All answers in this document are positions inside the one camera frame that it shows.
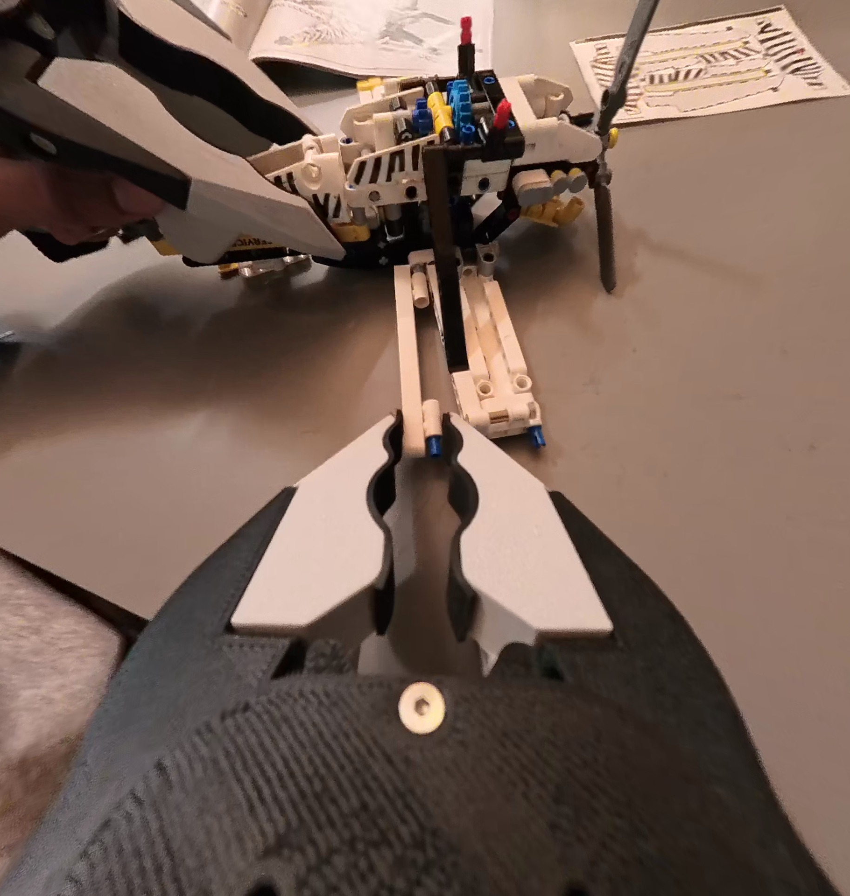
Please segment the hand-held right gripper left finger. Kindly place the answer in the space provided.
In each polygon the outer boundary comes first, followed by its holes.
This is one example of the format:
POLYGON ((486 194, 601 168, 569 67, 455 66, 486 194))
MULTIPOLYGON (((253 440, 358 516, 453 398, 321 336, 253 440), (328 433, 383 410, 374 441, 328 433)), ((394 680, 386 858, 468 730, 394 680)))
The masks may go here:
POLYGON ((233 630, 330 640, 349 653, 385 633, 395 581, 385 517, 396 499, 403 435, 402 413, 390 413, 288 490, 230 618, 233 630))

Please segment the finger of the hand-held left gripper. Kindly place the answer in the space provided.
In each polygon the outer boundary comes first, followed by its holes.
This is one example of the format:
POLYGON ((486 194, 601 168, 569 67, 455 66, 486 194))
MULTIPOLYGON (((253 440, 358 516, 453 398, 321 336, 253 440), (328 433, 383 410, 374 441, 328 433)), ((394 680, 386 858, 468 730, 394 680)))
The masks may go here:
POLYGON ((227 37, 179 2, 114 2, 113 41, 117 61, 178 123, 223 151, 265 151, 321 133, 227 37))
POLYGON ((155 217, 165 240, 196 262, 215 262, 241 236, 340 260, 345 249, 306 200, 284 192, 237 155, 173 118, 154 93, 110 63, 58 58, 38 86, 134 147, 187 176, 185 208, 155 217))

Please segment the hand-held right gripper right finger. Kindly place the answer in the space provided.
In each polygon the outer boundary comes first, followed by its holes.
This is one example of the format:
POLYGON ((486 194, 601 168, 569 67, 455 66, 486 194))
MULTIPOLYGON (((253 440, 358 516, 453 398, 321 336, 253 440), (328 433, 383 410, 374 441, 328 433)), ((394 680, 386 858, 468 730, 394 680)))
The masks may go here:
POLYGON ((613 631, 556 499, 529 470, 454 413, 443 416, 453 534, 453 633, 489 674, 509 645, 604 639, 613 631))

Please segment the zebra striped lego plane model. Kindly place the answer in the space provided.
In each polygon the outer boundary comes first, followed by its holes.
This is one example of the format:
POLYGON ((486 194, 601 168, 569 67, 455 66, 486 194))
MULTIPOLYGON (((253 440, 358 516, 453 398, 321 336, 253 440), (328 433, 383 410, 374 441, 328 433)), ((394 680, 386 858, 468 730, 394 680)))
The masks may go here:
POLYGON ((322 264, 381 270, 408 264, 415 306, 432 308, 459 413, 489 438, 527 434, 545 445, 541 407, 496 280, 498 238, 518 220, 565 226, 594 196, 602 286, 617 285, 612 127, 658 2, 638 2, 610 86, 596 110, 572 116, 570 89, 533 74, 477 70, 462 18, 458 73, 358 82, 338 133, 304 136, 248 157, 270 183, 307 201, 345 249, 340 260, 239 237, 215 262, 305 254, 322 264))

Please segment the person's left hand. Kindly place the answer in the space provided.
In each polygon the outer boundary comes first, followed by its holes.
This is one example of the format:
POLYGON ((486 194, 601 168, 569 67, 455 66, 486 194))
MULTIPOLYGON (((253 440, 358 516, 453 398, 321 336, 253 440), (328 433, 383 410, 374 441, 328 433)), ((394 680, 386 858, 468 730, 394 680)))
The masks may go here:
POLYGON ((40 230, 66 245, 113 237, 166 207, 124 179, 0 156, 0 239, 40 230))

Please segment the open instruction booklet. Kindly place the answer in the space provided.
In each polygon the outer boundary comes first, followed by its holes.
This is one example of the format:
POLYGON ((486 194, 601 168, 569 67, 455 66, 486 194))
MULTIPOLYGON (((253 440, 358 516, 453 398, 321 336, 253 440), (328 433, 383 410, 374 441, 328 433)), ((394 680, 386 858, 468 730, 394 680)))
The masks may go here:
POLYGON ((346 76, 458 73, 462 18, 476 67, 492 66, 492 1, 192 1, 254 63, 346 76))

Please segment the person's grey fleece hoodie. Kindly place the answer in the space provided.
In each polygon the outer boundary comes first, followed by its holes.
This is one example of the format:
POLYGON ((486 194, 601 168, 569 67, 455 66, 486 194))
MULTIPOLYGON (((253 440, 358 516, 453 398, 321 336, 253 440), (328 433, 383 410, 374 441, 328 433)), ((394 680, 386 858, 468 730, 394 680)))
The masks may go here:
POLYGON ((0 881, 60 790, 122 644, 0 550, 0 881))

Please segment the zebra sticker sheet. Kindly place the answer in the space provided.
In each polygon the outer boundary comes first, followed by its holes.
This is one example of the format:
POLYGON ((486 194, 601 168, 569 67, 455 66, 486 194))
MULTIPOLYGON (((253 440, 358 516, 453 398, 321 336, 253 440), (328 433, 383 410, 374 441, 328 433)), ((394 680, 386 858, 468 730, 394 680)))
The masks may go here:
POLYGON ((616 127, 702 118, 825 98, 850 84, 785 6, 651 29, 616 127))

